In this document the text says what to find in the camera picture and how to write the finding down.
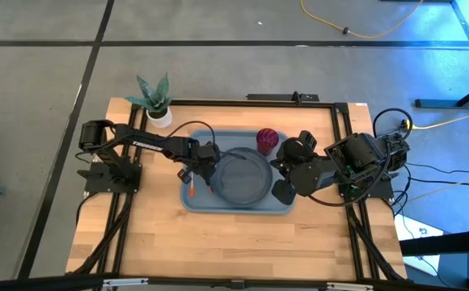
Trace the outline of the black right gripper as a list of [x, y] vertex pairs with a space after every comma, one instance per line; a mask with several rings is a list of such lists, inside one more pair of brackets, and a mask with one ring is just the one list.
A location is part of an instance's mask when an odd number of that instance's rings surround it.
[[316, 152], [305, 147], [298, 137], [283, 141], [277, 159], [269, 164], [285, 178], [274, 183], [274, 197], [284, 205], [292, 205], [296, 193], [310, 196], [319, 189], [322, 159]]

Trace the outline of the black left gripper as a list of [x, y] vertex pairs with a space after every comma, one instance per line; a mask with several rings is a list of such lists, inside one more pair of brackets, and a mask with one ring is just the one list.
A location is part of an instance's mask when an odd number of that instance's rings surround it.
[[220, 150], [212, 141], [196, 148], [193, 172], [201, 174], [201, 178], [208, 187], [211, 187], [215, 177], [215, 167], [220, 160]]

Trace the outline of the dark blue round plate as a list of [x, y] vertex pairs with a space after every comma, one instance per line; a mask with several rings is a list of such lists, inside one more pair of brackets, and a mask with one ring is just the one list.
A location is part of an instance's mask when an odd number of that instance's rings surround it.
[[266, 157], [258, 151], [235, 147], [221, 153], [214, 178], [214, 194], [230, 205], [245, 208], [268, 195], [273, 173]]

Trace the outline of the red faceted plastic cup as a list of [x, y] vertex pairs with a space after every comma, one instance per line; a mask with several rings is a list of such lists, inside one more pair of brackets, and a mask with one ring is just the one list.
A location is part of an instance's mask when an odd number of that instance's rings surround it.
[[270, 129], [270, 128], [261, 129], [256, 134], [257, 150], [263, 156], [270, 155], [278, 142], [279, 142], [279, 135], [273, 129]]

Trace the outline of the blue plastic tray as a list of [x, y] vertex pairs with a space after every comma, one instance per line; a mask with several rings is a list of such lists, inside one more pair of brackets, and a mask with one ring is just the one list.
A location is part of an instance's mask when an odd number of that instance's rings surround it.
[[[198, 140], [200, 143], [215, 139], [221, 153], [235, 147], [247, 147], [254, 150], [257, 148], [256, 131], [254, 130], [217, 130], [214, 135], [209, 130], [197, 130], [191, 134], [191, 138]], [[276, 154], [277, 148], [274, 148], [270, 155], [265, 156], [268, 163], [276, 157]], [[190, 185], [182, 183], [180, 186], [181, 203], [187, 210], [198, 213], [287, 214], [293, 208], [293, 205], [282, 204], [272, 194], [274, 183], [282, 176], [276, 168], [271, 165], [270, 167], [273, 173], [270, 191], [262, 201], [252, 207], [243, 208], [228, 204], [221, 197], [210, 193], [205, 181], [194, 173], [195, 196], [190, 198]]]

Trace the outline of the green plant in white pot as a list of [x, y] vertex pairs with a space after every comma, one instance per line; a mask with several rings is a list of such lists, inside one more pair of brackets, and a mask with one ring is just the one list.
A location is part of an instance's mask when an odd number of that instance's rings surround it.
[[155, 128], [168, 127], [173, 120], [170, 109], [171, 97], [168, 95], [170, 83], [167, 74], [153, 88], [144, 78], [136, 76], [142, 97], [126, 96], [130, 103], [145, 109], [146, 115]]

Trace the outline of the white paper sheet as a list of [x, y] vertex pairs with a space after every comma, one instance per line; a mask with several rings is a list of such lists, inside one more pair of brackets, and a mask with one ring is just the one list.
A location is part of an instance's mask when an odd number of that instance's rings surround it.
[[[405, 217], [402, 214], [398, 214], [395, 217], [395, 230], [400, 242], [413, 238], [439, 237], [444, 234], [438, 228], [426, 225], [410, 217]], [[403, 255], [403, 261], [412, 268], [416, 268], [431, 276], [436, 276], [440, 255]]]

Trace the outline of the black furniture beam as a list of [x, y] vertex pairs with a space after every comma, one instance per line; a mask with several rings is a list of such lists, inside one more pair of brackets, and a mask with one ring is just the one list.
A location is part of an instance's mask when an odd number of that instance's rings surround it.
[[404, 256], [468, 253], [469, 231], [425, 238], [412, 238], [399, 242]]

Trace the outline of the black rig beam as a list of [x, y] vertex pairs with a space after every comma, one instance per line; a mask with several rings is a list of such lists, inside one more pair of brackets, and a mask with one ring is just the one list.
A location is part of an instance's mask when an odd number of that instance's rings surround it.
[[[103, 288], [107, 279], [120, 278], [114, 273], [103, 274], [69, 274], [64, 276], [49, 276], [38, 278], [0, 280], [0, 291], [82, 291], [86, 289]], [[208, 286], [210, 288], [223, 287], [233, 290], [249, 288], [304, 288], [326, 290], [328, 282], [322, 280], [227, 280], [227, 279], [192, 279], [192, 278], [148, 278], [147, 285], [192, 285]], [[345, 281], [362, 285], [373, 285], [374, 291], [469, 291], [469, 289], [450, 288], [434, 285], [418, 285], [408, 280], [375, 280], [363, 279]]]

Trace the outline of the black bracket bar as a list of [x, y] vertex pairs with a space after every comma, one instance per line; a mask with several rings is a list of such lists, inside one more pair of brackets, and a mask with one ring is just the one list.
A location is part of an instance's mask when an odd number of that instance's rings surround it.
[[295, 103], [319, 102], [318, 95], [299, 93], [298, 91], [291, 94], [248, 94], [246, 98], [259, 101], [293, 101]]

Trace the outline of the silver metal bracket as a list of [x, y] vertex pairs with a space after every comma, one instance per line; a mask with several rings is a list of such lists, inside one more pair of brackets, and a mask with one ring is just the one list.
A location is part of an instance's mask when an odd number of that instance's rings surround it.
[[149, 283], [148, 278], [117, 278], [117, 279], [107, 279], [104, 280], [102, 287], [103, 288], [119, 288], [124, 286], [134, 286], [134, 285], [147, 285]]
[[328, 282], [326, 291], [374, 291], [373, 285], [362, 285], [343, 282]]

